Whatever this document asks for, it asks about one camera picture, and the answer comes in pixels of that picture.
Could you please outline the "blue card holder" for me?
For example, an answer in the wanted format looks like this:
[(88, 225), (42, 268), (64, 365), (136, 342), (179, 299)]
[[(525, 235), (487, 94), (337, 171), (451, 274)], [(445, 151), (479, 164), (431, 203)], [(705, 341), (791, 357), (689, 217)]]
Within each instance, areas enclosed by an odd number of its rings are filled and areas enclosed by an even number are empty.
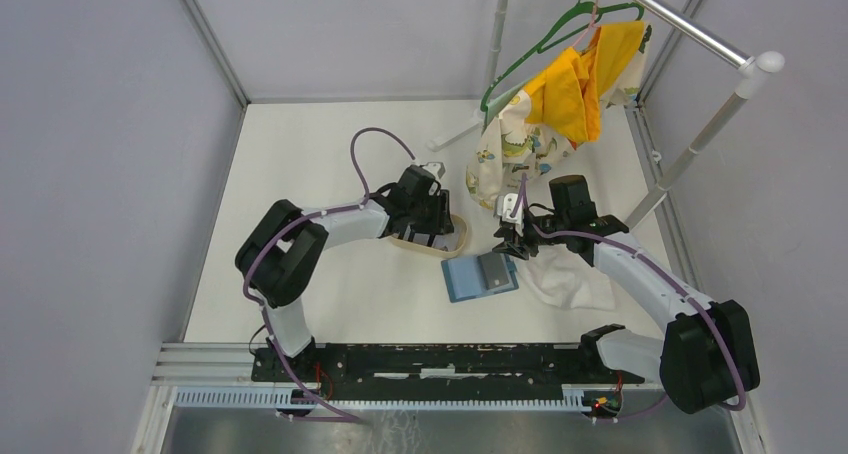
[(510, 257), (503, 254), (510, 271), (511, 284), (503, 289), (487, 291), (478, 265), (480, 255), (459, 256), (441, 262), (448, 298), (451, 303), (485, 298), (516, 291), (519, 288), (516, 266)]

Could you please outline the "beige oval tray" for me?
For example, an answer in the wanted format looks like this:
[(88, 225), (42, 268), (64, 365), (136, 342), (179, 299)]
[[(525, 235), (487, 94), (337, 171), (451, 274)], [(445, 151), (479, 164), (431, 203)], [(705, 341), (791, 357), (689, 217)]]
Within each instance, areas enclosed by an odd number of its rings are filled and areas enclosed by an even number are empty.
[(398, 236), (390, 237), (389, 240), (396, 247), (412, 252), (426, 254), (439, 259), (456, 258), (464, 251), (468, 243), (470, 227), (467, 221), (458, 214), (452, 214), (451, 221), (454, 232), (435, 235), (432, 243), (430, 243), (430, 236), (425, 234), (414, 234), (412, 240)]

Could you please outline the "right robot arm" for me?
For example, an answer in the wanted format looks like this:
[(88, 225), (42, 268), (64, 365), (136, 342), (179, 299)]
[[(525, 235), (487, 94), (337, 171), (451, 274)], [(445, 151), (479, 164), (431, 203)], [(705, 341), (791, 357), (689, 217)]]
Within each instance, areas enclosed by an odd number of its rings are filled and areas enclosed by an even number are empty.
[(526, 190), (497, 198), (496, 252), (529, 260), (563, 245), (622, 287), (662, 332), (659, 339), (610, 324), (582, 335), (580, 374), (602, 382), (624, 371), (660, 384), (682, 412), (742, 411), (760, 371), (747, 311), (717, 302), (660, 266), (613, 215), (601, 216), (581, 175), (549, 183), (553, 204), (536, 215)]

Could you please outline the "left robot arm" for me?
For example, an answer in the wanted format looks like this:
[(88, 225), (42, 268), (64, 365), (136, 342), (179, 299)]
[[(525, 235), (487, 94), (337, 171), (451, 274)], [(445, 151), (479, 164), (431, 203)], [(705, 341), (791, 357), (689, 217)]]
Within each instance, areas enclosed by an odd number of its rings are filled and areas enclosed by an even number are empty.
[(308, 211), (282, 199), (253, 229), (234, 263), (278, 350), (275, 366), (288, 380), (302, 381), (314, 368), (301, 297), (323, 252), (360, 240), (453, 233), (444, 173), (441, 162), (413, 164), (362, 203)]

